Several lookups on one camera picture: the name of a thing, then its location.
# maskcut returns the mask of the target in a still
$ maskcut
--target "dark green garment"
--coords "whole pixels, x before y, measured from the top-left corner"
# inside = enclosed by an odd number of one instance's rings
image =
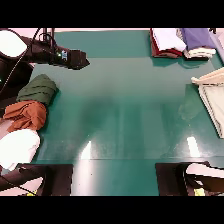
[[[16,101],[36,100],[48,106],[56,89],[55,83],[47,75],[41,74],[19,91]]]

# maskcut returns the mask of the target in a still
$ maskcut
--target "blue cloth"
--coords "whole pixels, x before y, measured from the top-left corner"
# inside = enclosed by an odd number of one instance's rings
[[[207,28],[181,28],[181,32],[188,51],[199,47],[216,48]]]

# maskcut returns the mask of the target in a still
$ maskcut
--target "teal tabletop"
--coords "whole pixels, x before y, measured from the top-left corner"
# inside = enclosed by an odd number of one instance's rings
[[[59,46],[80,49],[80,71],[36,65],[58,92],[39,131],[32,163],[73,163],[72,195],[158,195],[156,162],[209,161],[224,167],[221,140],[191,77],[222,67],[152,58],[148,31],[67,32]]]

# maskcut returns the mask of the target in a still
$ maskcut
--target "dark red cloth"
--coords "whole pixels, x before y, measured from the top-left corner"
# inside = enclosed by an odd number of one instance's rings
[[[165,51],[160,51],[157,44],[156,44],[156,40],[155,38],[153,37],[153,31],[152,31],[152,28],[150,28],[150,35],[152,37],[152,41],[153,41],[153,44],[155,46],[155,50],[156,50],[156,54],[159,55],[161,53],[166,53],[166,52],[170,52],[170,53],[173,53],[173,54],[176,54],[178,56],[182,56],[182,52],[178,51],[178,50],[175,50],[174,48],[172,49],[167,49]]]

